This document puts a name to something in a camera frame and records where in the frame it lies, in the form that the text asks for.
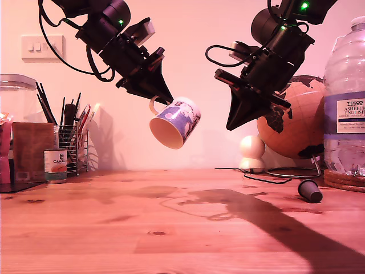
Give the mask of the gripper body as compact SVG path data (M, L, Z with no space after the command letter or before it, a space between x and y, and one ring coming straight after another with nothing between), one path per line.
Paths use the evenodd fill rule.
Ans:
M298 63L287 61L275 55L254 58L237 77L222 69L215 72L215 78L229 85L239 101L252 105L275 105L289 108L290 103L276 92L282 90L298 70Z
M112 38L102 49L99 56L122 78L116 87L124 87L125 82L137 75L148 75L164 58L163 47L150 54L146 47L137 46L132 38L122 34Z

